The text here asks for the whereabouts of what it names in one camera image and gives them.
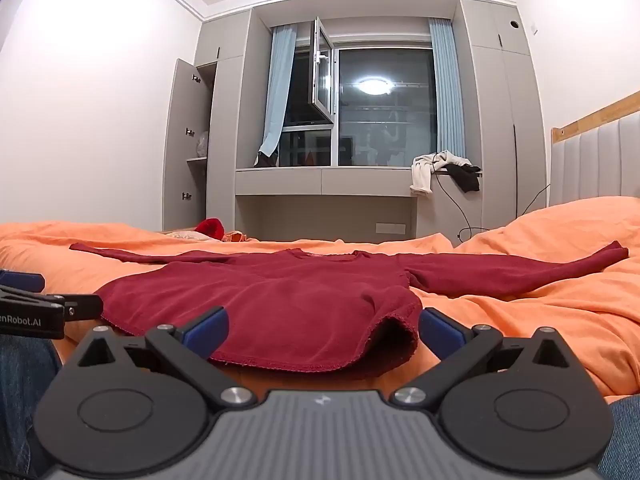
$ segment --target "wall outlet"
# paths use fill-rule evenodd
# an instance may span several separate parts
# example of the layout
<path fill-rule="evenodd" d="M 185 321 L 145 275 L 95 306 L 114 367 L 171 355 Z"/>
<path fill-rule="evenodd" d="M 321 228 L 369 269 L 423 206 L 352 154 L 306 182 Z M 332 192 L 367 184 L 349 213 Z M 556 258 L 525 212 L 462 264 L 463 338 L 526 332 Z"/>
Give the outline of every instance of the wall outlet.
<path fill-rule="evenodd" d="M 404 235 L 406 234 L 405 224 L 376 224 L 376 232 L 382 235 Z"/>

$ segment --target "silver screw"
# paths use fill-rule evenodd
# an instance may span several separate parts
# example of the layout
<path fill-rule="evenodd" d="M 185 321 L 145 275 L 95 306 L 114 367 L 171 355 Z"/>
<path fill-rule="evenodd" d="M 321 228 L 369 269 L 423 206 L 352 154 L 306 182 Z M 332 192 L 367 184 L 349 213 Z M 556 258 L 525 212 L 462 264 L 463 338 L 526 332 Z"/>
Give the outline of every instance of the silver screw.
<path fill-rule="evenodd" d="M 241 406 L 242 404 L 248 403 L 254 394 L 251 391 L 243 388 L 242 386 L 233 386 L 232 388 L 227 388 L 220 394 L 220 398 L 227 402 L 228 404 L 235 404 L 236 406 Z"/>
<path fill-rule="evenodd" d="M 419 404 L 427 398 L 427 394 L 420 388 L 410 386 L 408 388 L 400 388 L 394 393 L 394 399 L 401 404 Z"/>

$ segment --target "orange blanket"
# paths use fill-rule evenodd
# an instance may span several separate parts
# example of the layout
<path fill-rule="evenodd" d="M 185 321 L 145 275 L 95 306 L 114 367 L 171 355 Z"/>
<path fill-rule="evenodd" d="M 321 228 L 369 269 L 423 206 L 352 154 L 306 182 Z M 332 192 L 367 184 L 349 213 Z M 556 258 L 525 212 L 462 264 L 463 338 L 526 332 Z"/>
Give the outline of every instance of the orange blanket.
<path fill-rule="evenodd" d="M 223 243 L 170 238 L 120 224 L 38 222 L 0 225 L 0 268 L 39 272 L 46 292 L 89 293 L 121 276 L 159 266 L 123 263 L 68 250 L 75 242 L 145 254 L 179 254 L 188 250 L 217 253 L 272 252 L 302 248 L 317 254 L 353 250 L 395 253 L 502 253 L 567 262 L 618 240 L 630 250 L 628 260 L 599 274 L 553 283 L 516 298 L 494 300 L 463 296 L 455 300 L 417 289 L 424 306 L 434 306 L 460 323 L 487 323 L 506 336 L 529 336 L 539 326 L 556 327 L 567 339 L 607 400 L 640 390 L 640 200 L 605 197 L 536 211 L 509 226 L 475 236 L 453 249 L 442 235 L 373 244 L 297 242 Z M 67 335 L 79 340 L 93 322 L 69 324 Z M 389 394 L 427 370 L 437 359 L 420 345 L 409 362 L 379 378 L 344 381 L 330 374 L 290 374 L 229 367 L 227 373 L 261 394 L 269 388 L 378 388 Z"/>

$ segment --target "red fabric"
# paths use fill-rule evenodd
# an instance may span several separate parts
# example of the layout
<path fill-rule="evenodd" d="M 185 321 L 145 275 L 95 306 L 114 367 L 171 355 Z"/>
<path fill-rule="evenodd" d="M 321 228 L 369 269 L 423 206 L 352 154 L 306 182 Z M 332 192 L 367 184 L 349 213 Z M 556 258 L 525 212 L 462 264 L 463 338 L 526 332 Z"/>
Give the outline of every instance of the red fabric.
<path fill-rule="evenodd" d="M 207 218 L 198 224 L 194 231 L 207 235 L 210 238 L 216 240 L 222 240 L 225 235 L 225 228 L 222 227 L 222 222 L 217 218 Z"/>
<path fill-rule="evenodd" d="M 507 298 L 628 257 L 617 242 L 567 264 L 502 254 L 317 256 L 286 250 L 144 256 L 83 244 L 71 249 L 124 262 L 167 263 L 97 291 L 104 319 L 127 332 L 180 326 L 221 305 L 231 329 L 214 360 L 297 372 L 345 368 L 354 377 L 382 374 L 411 357 L 422 304 L 410 285 L 447 296 Z"/>

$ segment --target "headboard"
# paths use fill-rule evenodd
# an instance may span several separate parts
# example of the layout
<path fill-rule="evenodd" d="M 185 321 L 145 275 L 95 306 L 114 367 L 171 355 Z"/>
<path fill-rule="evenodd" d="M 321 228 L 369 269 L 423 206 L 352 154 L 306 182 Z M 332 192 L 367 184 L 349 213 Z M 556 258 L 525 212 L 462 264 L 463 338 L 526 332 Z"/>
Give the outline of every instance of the headboard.
<path fill-rule="evenodd" d="M 640 197 L 640 92 L 551 131 L 549 204 Z"/>

